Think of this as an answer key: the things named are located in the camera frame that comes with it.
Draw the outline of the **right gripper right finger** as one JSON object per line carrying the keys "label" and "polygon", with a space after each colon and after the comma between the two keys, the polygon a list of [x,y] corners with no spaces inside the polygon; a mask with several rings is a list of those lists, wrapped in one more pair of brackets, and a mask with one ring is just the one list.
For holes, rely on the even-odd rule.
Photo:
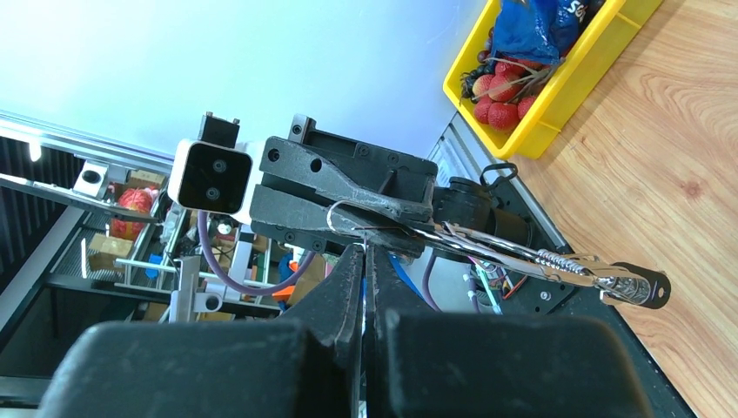
{"label": "right gripper right finger", "polygon": [[588,317],[439,313],[366,254],[372,417],[650,417],[615,332]]}

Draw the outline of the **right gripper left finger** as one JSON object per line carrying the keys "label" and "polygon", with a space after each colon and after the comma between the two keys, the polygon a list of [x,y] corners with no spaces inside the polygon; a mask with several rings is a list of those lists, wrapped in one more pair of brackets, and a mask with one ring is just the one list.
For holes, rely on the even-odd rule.
{"label": "right gripper left finger", "polygon": [[104,322],[54,373],[41,417],[354,417],[365,252],[273,320]]}

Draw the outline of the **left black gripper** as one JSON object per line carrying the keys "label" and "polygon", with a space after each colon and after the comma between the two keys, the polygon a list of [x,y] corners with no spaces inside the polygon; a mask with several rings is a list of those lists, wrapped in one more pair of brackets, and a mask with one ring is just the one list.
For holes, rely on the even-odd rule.
{"label": "left black gripper", "polygon": [[301,114],[288,138],[267,139],[263,184],[284,180],[293,192],[338,202],[323,206],[258,185],[249,210],[257,235],[316,253],[339,254],[362,242],[411,258],[425,251],[424,240],[399,221],[432,217],[435,163],[321,131]]}

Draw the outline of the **silver wire keyring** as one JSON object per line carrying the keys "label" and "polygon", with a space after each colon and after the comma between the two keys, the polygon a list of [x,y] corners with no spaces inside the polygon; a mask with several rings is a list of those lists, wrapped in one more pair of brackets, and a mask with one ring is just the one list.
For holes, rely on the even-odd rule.
{"label": "silver wire keyring", "polygon": [[339,229],[333,221],[333,214],[340,206],[348,206],[347,200],[340,200],[328,207],[326,223],[329,230],[336,234],[347,235],[359,231],[391,231],[396,230],[410,238],[420,238],[428,246],[457,253],[479,260],[486,260],[496,266],[532,276],[537,279],[567,283],[579,287],[595,287],[598,275],[592,268],[582,262],[545,249],[535,250],[510,240],[502,239],[487,233],[480,233],[461,226],[452,226],[445,221],[426,232],[410,226],[350,226]]}

